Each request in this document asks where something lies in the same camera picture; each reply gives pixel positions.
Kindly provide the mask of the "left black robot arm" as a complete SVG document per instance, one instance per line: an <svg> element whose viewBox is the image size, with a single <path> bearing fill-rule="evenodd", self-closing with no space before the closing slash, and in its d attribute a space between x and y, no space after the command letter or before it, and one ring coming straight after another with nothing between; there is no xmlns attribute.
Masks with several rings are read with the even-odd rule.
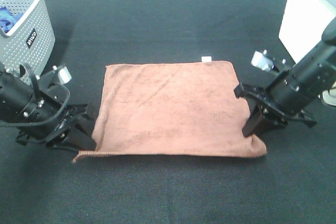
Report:
<svg viewBox="0 0 336 224"><path fill-rule="evenodd" d="M16 142L23 146L94 151L94 109L90 104L69 104L65 85L70 80L64 65L42 76L27 63L19 66L18 76L1 65L1 127L19 129Z"/></svg>

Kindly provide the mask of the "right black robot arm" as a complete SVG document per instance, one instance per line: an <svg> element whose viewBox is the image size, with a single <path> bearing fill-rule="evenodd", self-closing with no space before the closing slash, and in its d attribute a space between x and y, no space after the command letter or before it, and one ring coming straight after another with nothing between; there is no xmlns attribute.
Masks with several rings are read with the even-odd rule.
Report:
<svg viewBox="0 0 336 224"><path fill-rule="evenodd" d="M265 88L239 83L234 89L237 98L256 102L242 128L243 136L283 129L289 121L315 126L315 118L304 109L335 83L335 20L329 22L321 40L295 65L271 58L267 51L255 51L251 64L272 73L275 79Z"/></svg>

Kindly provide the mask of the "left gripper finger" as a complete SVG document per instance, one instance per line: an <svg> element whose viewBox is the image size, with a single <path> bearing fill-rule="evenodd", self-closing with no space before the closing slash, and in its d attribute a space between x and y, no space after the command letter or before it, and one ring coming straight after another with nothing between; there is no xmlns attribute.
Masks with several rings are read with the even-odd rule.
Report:
<svg viewBox="0 0 336 224"><path fill-rule="evenodd" d="M91 136L98 117L98 109L92 104L76 104L74 108L74 115L78 120L77 125Z"/></svg>
<svg viewBox="0 0 336 224"><path fill-rule="evenodd" d="M97 144L85 132L73 127L66 133L62 146L72 151L94 151Z"/></svg>

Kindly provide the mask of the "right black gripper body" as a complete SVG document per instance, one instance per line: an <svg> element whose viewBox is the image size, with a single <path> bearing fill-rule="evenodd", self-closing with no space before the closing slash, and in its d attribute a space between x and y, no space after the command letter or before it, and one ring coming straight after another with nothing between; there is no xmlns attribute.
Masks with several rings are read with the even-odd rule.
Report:
<svg viewBox="0 0 336 224"><path fill-rule="evenodd" d="M240 83L234 89L234 94L237 98L250 98L255 102L259 102L260 109L263 113L263 119L282 120L287 122L297 121L304 123L309 128L315 126L317 123L315 117L303 108L300 108L297 112L295 112L294 109L291 109L289 112L281 109L275 104L264 88Z"/></svg>

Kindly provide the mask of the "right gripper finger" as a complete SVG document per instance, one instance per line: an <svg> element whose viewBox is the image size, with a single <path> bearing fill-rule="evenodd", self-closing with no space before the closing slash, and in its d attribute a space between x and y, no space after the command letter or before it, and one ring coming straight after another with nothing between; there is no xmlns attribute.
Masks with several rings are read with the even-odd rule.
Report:
<svg viewBox="0 0 336 224"><path fill-rule="evenodd" d="M250 135L258 135L261 133L262 130L262 111L260 109L259 102L256 102L253 110L251 111L251 114L246 121L245 125L242 128L242 133L244 137L248 137Z"/></svg>
<svg viewBox="0 0 336 224"><path fill-rule="evenodd" d="M262 135L266 132L283 129L287 125L287 121L262 119L257 125L256 135Z"/></svg>

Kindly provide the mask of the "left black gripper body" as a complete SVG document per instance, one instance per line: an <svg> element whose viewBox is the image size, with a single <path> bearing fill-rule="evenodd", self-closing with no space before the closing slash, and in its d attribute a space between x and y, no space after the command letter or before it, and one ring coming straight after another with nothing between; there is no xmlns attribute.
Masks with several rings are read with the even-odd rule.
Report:
<svg viewBox="0 0 336 224"><path fill-rule="evenodd" d="M45 144L47 148L64 148L62 141L73 127L84 132L69 105L70 91L65 85L54 83L50 71L40 78L29 71L31 85L16 78L16 142Z"/></svg>

